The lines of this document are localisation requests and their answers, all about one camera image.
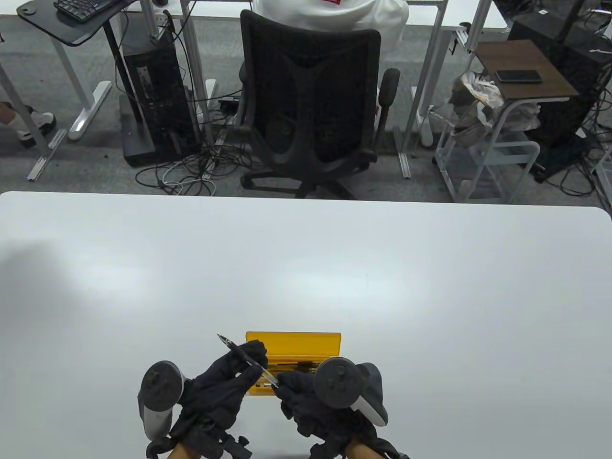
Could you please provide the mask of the person's left hand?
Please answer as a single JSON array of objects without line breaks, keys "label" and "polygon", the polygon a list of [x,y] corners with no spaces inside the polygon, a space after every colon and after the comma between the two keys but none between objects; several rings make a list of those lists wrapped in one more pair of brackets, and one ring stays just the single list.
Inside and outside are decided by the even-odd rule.
[{"label": "person's left hand", "polygon": [[256,365],[230,350],[204,373],[188,380],[179,400],[181,413],[170,430],[170,438],[201,457],[222,457],[220,435],[234,425],[244,397],[268,366],[267,349],[261,341],[248,341],[239,348]]}]

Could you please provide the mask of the person's right hand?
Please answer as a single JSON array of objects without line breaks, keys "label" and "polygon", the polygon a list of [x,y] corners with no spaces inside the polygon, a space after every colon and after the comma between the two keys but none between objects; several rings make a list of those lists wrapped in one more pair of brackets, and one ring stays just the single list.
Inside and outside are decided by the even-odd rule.
[{"label": "person's right hand", "polygon": [[325,404],[315,393],[314,374],[299,371],[278,375],[275,395],[286,419],[293,420],[299,434],[322,441],[337,441],[341,448],[352,442],[373,446],[378,439],[374,424],[363,414]]}]

